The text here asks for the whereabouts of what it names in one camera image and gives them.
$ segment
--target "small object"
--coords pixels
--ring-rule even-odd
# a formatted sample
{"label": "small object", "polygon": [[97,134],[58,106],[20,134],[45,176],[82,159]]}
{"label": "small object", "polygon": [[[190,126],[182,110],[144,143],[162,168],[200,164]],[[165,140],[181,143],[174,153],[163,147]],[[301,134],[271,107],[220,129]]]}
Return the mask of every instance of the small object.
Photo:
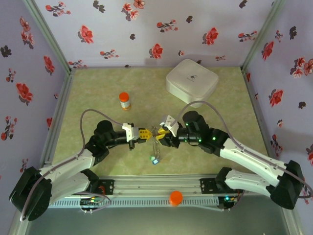
{"label": "small object", "polygon": [[[189,104],[196,100],[207,100],[214,92],[219,77],[212,71],[186,59],[181,61],[166,76],[166,90]],[[191,105],[194,108],[202,104]]]}
{"label": "small object", "polygon": [[160,161],[159,161],[159,159],[154,159],[153,161],[152,161],[152,164],[153,165],[156,165],[156,164],[158,164]]}
{"label": "small object", "polygon": [[178,206],[182,202],[182,193],[179,191],[173,191],[170,195],[170,204],[173,207]]}
{"label": "small object", "polygon": [[155,164],[159,163],[161,160],[160,157],[160,142],[156,139],[158,136],[157,128],[155,126],[152,127],[152,149],[153,149],[153,157],[158,161],[155,161]]}
{"label": "small object", "polygon": [[119,94],[119,100],[121,102],[122,109],[130,110],[131,109],[131,101],[129,99],[129,95],[126,92],[122,92]]}

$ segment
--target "cable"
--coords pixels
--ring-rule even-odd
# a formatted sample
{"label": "cable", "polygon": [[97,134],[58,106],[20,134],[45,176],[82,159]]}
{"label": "cable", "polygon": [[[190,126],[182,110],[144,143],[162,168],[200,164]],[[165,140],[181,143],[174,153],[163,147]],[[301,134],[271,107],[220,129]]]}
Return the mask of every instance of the cable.
{"label": "cable", "polygon": [[105,204],[104,206],[101,206],[101,207],[99,207],[99,208],[97,208],[97,209],[91,209],[90,211],[84,211],[84,210],[82,209],[82,207],[80,207],[80,209],[81,209],[83,212],[85,212],[85,213],[91,214],[91,213],[93,213],[93,212],[102,210],[102,209],[104,209],[104,208],[106,208],[106,207],[108,207],[109,205],[112,204],[111,199],[110,199],[108,196],[103,195],[103,194],[93,193],[93,192],[79,192],[79,193],[77,193],[77,194],[84,194],[84,195],[92,195],[92,196],[103,197],[104,199],[108,199],[108,201],[109,201],[109,203]]}
{"label": "cable", "polygon": [[122,123],[119,123],[119,122],[113,120],[112,118],[110,118],[109,116],[105,115],[104,113],[102,113],[102,112],[100,112],[100,111],[98,111],[98,110],[95,110],[95,109],[86,109],[86,110],[83,111],[83,113],[81,114],[80,120],[79,120],[80,133],[81,133],[82,138],[83,138],[83,148],[82,148],[82,150],[78,153],[78,156],[82,155],[82,153],[83,153],[83,151],[84,151],[84,149],[85,149],[86,140],[85,140],[85,136],[84,136],[84,132],[83,132],[82,123],[83,123],[83,116],[84,116],[84,114],[85,114],[86,112],[89,112],[89,111],[93,111],[93,112],[95,112],[95,113],[98,113],[98,114],[104,116],[107,120],[109,120],[109,121],[111,121],[111,122],[114,122],[114,123],[117,124],[117,125],[123,126]]}
{"label": "cable", "polygon": [[98,114],[104,116],[106,119],[110,120],[111,122],[114,122],[114,123],[117,124],[117,125],[123,126],[122,123],[119,123],[119,122],[117,122],[117,121],[111,119],[110,117],[108,117],[107,115],[105,115],[104,113],[102,113],[102,112],[100,112],[100,111],[98,111],[98,110],[95,110],[95,109],[86,109],[85,111],[83,111],[83,113],[82,113],[81,116],[80,116],[80,120],[79,120],[80,133],[81,133],[82,139],[83,139],[83,147],[82,147],[82,149],[81,149],[80,152],[79,152],[77,155],[75,155],[73,158],[71,158],[71,159],[69,159],[69,160],[67,160],[67,161],[65,161],[65,162],[63,162],[63,163],[60,163],[60,164],[54,166],[51,170],[47,171],[45,174],[43,174],[43,175],[36,181],[36,183],[35,183],[35,184],[33,185],[33,187],[31,188],[31,190],[30,190],[30,192],[29,192],[29,194],[28,194],[28,196],[27,196],[27,199],[26,199],[26,201],[25,201],[25,204],[24,204],[24,207],[23,207],[23,209],[22,209],[21,216],[20,216],[20,222],[22,222],[22,221],[25,220],[25,212],[26,212],[27,206],[28,206],[28,204],[29,204],[30,198],[31,198],[31,196],[33,195],[34,190],[36,189],[37,185],[41,182],[41,180],[43,180],[48,174],[52,173],[52,172],[55,171],[56,169],[58,169],[58,168],[64,166],[65,164],[68,164],[68,163],[74,161],[74,160],[77,159],[79,156],[81,156],[82,153],[84,152],[84,150],[85,150],[85,145],[86,145],[86,140],[85,140],[85,136],[84,136],[84,132],[83,132],[83,116],[84,116],[84,114],[85,114],[86,112],[89,112],[89,111],[93,111],[93,112],[95,112],[95,113],[98,113]]}
{"label": "cable", "polygon": [[197,207],[197,208],[202,208],[202,209],[212,210],[212,211],[217,211],[217,212],[223,212],[224,211],[224,209],[220,209],[220,208],[206,207],[206,206],[199,206],[199,205],[192,205],[190,207]]}
{"label": "cable", "polygon": [[226,132],[228,133],[230,139],[234,142],[234,144],[240,149],[242,150],[243,152],[247,153],[247,154],[250,154],[252,155],[253,157],[275,167],[276,169],[279,169],[281,171],[283,171],[284,173],[286,174],[289,174],[290,176],[292,176],[293,178],[295,178],[296,180],[298,180],[300,183],[302,183],[303,185],[305,185],[308,189],[309,189],[309,195],[307,196],[298,196],[298,198],[302,198],[302,199],[306,199],[306,198],[311,198],[312,195],[313,195],[313,189],[311,188],[310,185],[308,185],[303,179],[301,179],[300,177],[296,176],[295,174],[291,173],[290,171],[276,165],[275,163],[267,160],[267,159],[264,159],[260,156],[258,156],[257,154],[254,154],[252,152],[250,152],[249,150],[246,150],[244,149],[235,139],[234,137],[232,136],[232,134],[230,133],[229,129],[228,129],[228,126],[226,125],[222,115],[219,113],[219,111],[210,103],[206,102],[206,101],[203,101],[203,100],[197,100],[197,101],[192,101],[190,102],[189,104],[187,104],[185,107],[183,107],[183,109],[180,111],[180,113],[177,115],[175,121],[171,124],[171,126],[174,126],[174,124],[177,122],[177,120],[180,118],[181,114],[185,111],[185,109],[187,109],[190,105],[193,105],[193,104],[196,104],[196,103],[202,103],[202,104],[206,104],[207,106],[209,106],[211,109],[213,109],[215,111],[215,113],[218,115],[218,117],[220,118],[220,120],[222,121],[223,123],[223,126],[226,130]]}

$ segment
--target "gray cable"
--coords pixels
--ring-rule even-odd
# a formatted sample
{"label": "gray cable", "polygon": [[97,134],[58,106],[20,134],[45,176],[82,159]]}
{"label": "gray cable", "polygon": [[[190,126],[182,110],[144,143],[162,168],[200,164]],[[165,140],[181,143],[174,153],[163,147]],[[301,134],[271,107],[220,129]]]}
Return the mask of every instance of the gray cable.
{"label": "gray cable", "polygon": [[309,189],[309,191],[310,191],[310,192],[309,192],[309,195],[307,195],[307,196],[298,196],[298,198],[303,198],[303,199],[305,199],[305,198],[310,198],[310,197],[313,195],[313,189],[312,189],[311,186],[308,185],[303,179],[301,179],[300,177],[298,177],[298,176],[296,176],[295,174],[291,173],[290,171],[288,171],[288,170],[286,170],[286,169],[283,169],[282,167],[276,165],[275,163],[273,163],[273,162],[271,162],[271,161],[269,161],[269,160],[266,160],[266,159],[264,159],[264,158],[258,156],[257,154],[254,154],[254,153],[250,152],[249,150],[244,149],[244,148],[233,138],[232,134],[230,133],[230,131],[229,131],[229,129],[228,129],[228,127],[227,127],[227,125],[226,125],[226,123],[225,123],[225,121],[224,121],[222,115],[219,113],[219,111],[217,111],[217,109],[216,109],[212,104],[210,104],[210,103],[208,103],[208,102],[206,102],[206,101],[197,100],[197,101],[192,101],[192,102],[190,102],[189,104],[187,104],[185,107],[183,107],[183,109],[182,109],[182,110],[180,111],[180,113],[177,115],[175,121],[171,124],[171,126],[173,126],[173,125],[177,122],[177,120],[180,118],[181,114],[185,111],[185,109],[187,109],[190,105],[193,105],[193,104],[196,104],[196,103],[206,104],[207,106],[209,106],[211,109],[213,109],[213,110],[215,111],[215,113],[219,116],[220,120],[222,121],[223,126],[224,126],[226,132],[228,133],[230,139],[234,142],[235,145],[237,145],[237,147],[238,147],[240,150],[242,150],[243,152],[245,152],[245,153],[247,153],[247,154],[250,154],[250,155],[252,155],[253,157],[255,157],[255,158],[257,158],[257,159],[259,159],[259,160],[261,160],[261,161],[263,161],[263,162],[265,162],[265,163],[267,163],[267,164],[269,164],[269,165],[271,165],[271,166],[273,166],[273,167],[275,167],[276,169],[279,169],[279,170],[283,171],[283,172],[286,173],[286,174],[289,174],[290,176],[292,176],[293,178],[295,178],[296,180],[298,180],[300,183],[302,183],[303,185],[305,185],[305,186]]}
{"label": "gray cable", "polygon": [[95,113],[98,113],[98,114],[104,116],[106,119],[110,120],[111,122],[114,122],[114,123],[117,124],[117,125],[123,126],[123,124],[121,124],[121,123],[119,123],[119,122],[117,122],[117,121],[111,119],[110,117],[108,117],[107,115],[105,115],[104,113],[102,113],[102,112],[100,112],[100,111],[98,111],[98,110],[95,110],[95,109],[86,109],[85,111],[83,111],[83,113],[82,113],[81,116],[80,116],[80,120],[79,120],[80,133],[81,133],[82,138],[83,138],[83,147],[82,147],[82,149],[81,149],[80,152],[79,152],[77,155],[75,155],[73,158],[71,158],[71,159],[69,159],[69,160],[67,160],[67,161],[65,161],[65,162],[63,162],[63,163],[57,164],[57,165],[54,166],[50,171],[47,171],[45,174],[43,174],[43,175],[36,181],[36,183],[35,183],[35,184],[33,185],[33,187],[31,188],[31,190],[30,190],[30,192],[29,192],[29,194],[28,194],[28,196],[27,196],[27,199],[26,199],[26,201],[25,201],[25,204],[24,204],[24,207],[23,207],[23,209],[22,209],[21,216],[20,216],[20,222],[22,222],[23,220],[25,220],[25,212],[26,212],[27,206],[28,206],[28,204],[29,204],[30,198],[31,198],[31,196],[33,195],[34,190],[36,189],[37,185],[41,182],[41,180],[43,180],[48,174],[52,173],[52,172],[55,171],[56,169],[58,169],[58,168],[64,166],[65,164],[68,164],[68,163],[74,161],[74,160],[77,159],[79,156],[81,156],[82,153],[84,152],[84,150],[85,150],[85,145],[86,145],[86,141],[85,141],[85,136],[84,136],[84,132],[83,132],[83,116],[84,116],[84,114],[85,114],[86,112],[88,112],[88,111],[93,111],[93,112],[95,112]]}
{"label": "gray cable", "polygon": [[213,208],[213,207],[206,207],[206,206],[200,206],[200,205],[192,205],[190,207],[197,207],[197,208],[202,208],[202,209],[212,210],[212,211],[217,211],[217,212],[223,212],[224,211],[224,209]]}

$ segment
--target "white bracket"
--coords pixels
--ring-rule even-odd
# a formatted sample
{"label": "white bracket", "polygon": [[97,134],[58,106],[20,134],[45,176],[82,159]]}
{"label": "white bracket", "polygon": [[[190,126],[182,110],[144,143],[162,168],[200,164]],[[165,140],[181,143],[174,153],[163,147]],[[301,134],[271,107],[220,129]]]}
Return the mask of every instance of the white bracket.
{"label": "white bracket", "polygon": [[123,123],[122,129],[126,131],[126,140],[134,141],[139,138],[139,128],[138,127],[132,127],[132,125],[128,123]]}
{"label": "white bracket", "polygon": [[270,193],[266,189],[266,187],[269,186],[269,183],[256,174],[231,170],[226,175],[225,183],[232,189],[243,189],[270,197]]}
{"label": "white bracket", "polygon": [[179,129],[179,125],[178,125],[178,122],[175,122],[175,124],[171,126],[174,121],[175,119],[172,116],[164,115],[161,120],[160,125],[165,126],[173,134],[173,136],[176,137],[177,130]]}
{"label": "white bracket", "polygon": [[284,169],[286,169],[285,163],[282,161],[270,158],[268,156],[265,156],[251,148],[244,146],[242,143],[239,143],[239,144],[241,147],[244,148],[244,150],[241,150],[240,148],[238,148],[237,145],[235,145],[235,143],[230,138],[228,138],[224,143],[224,149],[221,149],[220,151],[220,156],[222,158],[234,161],[244,166],[245,168],[248,168],[249,170],[253,171],[257,175],[264,178],[267,182],[269,182],[270,185],[273,185],[274,187],[276,187],[277,184],[279,183],[279,176],[282,176],[284,172],[282,170],[275,168],[274,166],[268,163],[261,161],[260,159],[257,159],[253,155],[248,154],[246,150]]}

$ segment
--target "red flower print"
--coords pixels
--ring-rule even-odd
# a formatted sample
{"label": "red flower print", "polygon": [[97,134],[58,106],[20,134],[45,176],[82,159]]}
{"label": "red flower print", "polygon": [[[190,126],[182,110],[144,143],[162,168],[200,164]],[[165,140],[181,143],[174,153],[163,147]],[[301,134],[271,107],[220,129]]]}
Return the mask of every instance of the red flower print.
{"label": "red flower print", "polygon": [[302,74],[303,74],[302,70],[297,69],[295,72],[293,72],[293,77],[294,78],[300,78]]}
{"label": "red flower print", "polygon": [[262,51],[262,56],[263,56],[263,60],[265,61],[267,57],[269,57],[272,52],[273,52],[273,46],[274,46],[274,41],[270,42],[270,43],[266,43],[264,45],[263,51]]}
{"label": "red flower print", "polygon": [[248,40],[254,41],[257,34],[258,34],[257,31],[253,31],[252,33],[248,34],[240,33],[238,35],[238,38],[240,38],[239,42],[246,42]]}
{"label": "red flower print", "polygon": [[275,150],[276,157],[279,157],[280,153],[283,151],[283,148],[279,145],[275,134],[272,135],[272,140],[270,141],[270,144]]}
{"label": "red flower print", "polygon": [[29,41],[29,43],[31,43],[32,45],[35,44],[34,36],[33,36],[31,33],[29,33],[29,35],[28,35],[28,41]]}
{"label": "red flower print", "polygon": [[178,55],[179,55],[179,56],[183,56],[184,54],[185,54],[185,52],[182,51],[182,50],[180,50],[180,51],[178,52]]}
{"label": "red flower print", "polygon": [[282,101],[283,96],[283,90],[273,90],[271,95],[269,97],[269,103],[271,107],[273,107],[275,104],[279,104]]}
{"label": "red flower print", "polygon": [[28,162],[28,158],[26,160],[22,160],[22,167],[20,169],[20,173],[23,173],[23,171],[25,171],[27,169],[27,162]]}
{"label": "red flower print", "polygon": [[303,66],[304,74],[308,76],[308,74],[311,74],[313,71],[313,59],[309,60],[307,63]]}
{"label": "red flower print", "polygon": [[89,28],[83,25],[82,28],[80,29],[80,33],[84,42],[88,44],[93,43],[93,40],[92,40],[93,34],[92,34],[92,31],[89,30]]}
{"label": "red flower print", "polygon": [[26,104],[32,101],[33,94],[29,92],[29,88],[25,83],[17,83],[16,88],[18,89],[18,94],[26,102]]}
{"label": "red flower print", "polygon": [[212,28],[208,33],[205,34],[206,44],[213,45],[214,40],[217,39],[218,34],[219,33],[217,32],[216,28]]}
{"label": "red flower print", "polygon": [[246,75],[246,79],[247,79],[248,82],[250,82],[250,77],[251,77],[251,73],[248,73],[248,74]]}
{"label": "red flower print", "polygon": [[6,127],[4,132],[1,133],[1,139],[3,141],[5,141],[8,137],[11,140],[14,136],[14,126],[16,125],[18,119],[15,117],[13,119],[14,123],[10,121],[10,119],[11,119],[10,116],[5,117]]}
{"label": "red flower print", "polygon": [[23,27],[23,30],[25,32],[28,32],[30,30],[29,23],[26,20],[24,20],[23,16],[21,16],[21,18],[20,18],[20,23],[21,23],[21,26]]}
{"label": "red flower print", "polygon": [[76,68],[80,68],[82,67],[82,60],[78,60],[77,62],[72,62],[72,61],[69,61],[68,64],[72,66],[72,68],[76,69]]}
{"label": "red flower print", "polygon": [[177,27],[173,29],[174,24],[176,24],[176,20],[171,20],[169,23],[158,22],[156,26],[161,29],[160,30],[161,33],[164,33],[170,30],[177,31],[178,30]]}
{"label": "red flower print", "polygon": [[304,60],[303,57],[301,57],[301,58],[298,59],[298,66],[299,66],[299,67],[302,67],[302,65],[303,65],[304,63],[305,63],[305,60]]}
{"label": "red flower print", "polygon": [[308,160],[311,162],[311,165],[313,166],[313,144],[310,146],[310,148],[307,148],[306,151],[308,152]]}
{"label": "red flower print", "polygon": [[311,162],[311,165],[313,165],[313,152],[309,153],[308,160]]}
{"label": "red flower print", "polygon": [[278,127],[282,127],[283,125],[284,125],[284,123],[283,123],[282,119],[277,122]]}
{"label": "red flower print", "polygon": [[23,41],[27,41],[28,36],[24,31],[21,32],[21,35],[22,35]]}
{"label": "red flower print", "polygon": [[134,0],[134,7],[143,9],[143,6],[145,5],[145,2],[142,0]]}
{"label": "red flower print", "polygon": [[225,55],[223,55],[223,56],[216,56],[215,59],[216,59],[216,61],[226,60],[225,57],[226,57]]}
{"label": "red flower print", "polygon": [[3,133],[3,132],[1,133],[1,139],[2,139],[3,141],[6,139],[6,136],[7,136],[7,135],[6,135],[5,133]]}
{"label": "red flower print", "polygon": [[130,3],[124,4],[123,8],[124,8],[125,11],[131,11],[132,10],[132,7],[131,7]]}
{"label": "red flower print", "polygon": [[104,56],[105,59],[113,58],[113,57],[119,57],[118,55],[115,55],[115,50],[112,49],[111,51],[104,52],[101,51],[100,55]]}
{"label": "red flower print", "polygon": [[52,73],[54,72],[54,66],[52,64],[50,57],[45,55],[44,61],[45,61],[45,68],[46,68],[47,72],[50,73],[50,75],[52,75]]}
{"label": "red flower print", "polygon": [[161,58],[161,54],[163,53],[163,48],[160,46],[160,44],[155,44],[152,49],[149,51],[150,53],[150,58]]}
{"label": "red flower print", "polygon": [[135,20],[138,16],[138,11],[131,11],[131,19]]}
{"label": "red flower print", "polygon": [[50,129],[51,123],[52,123],[52,118],[47,118],[47,126],[48,126],[48,129]]}

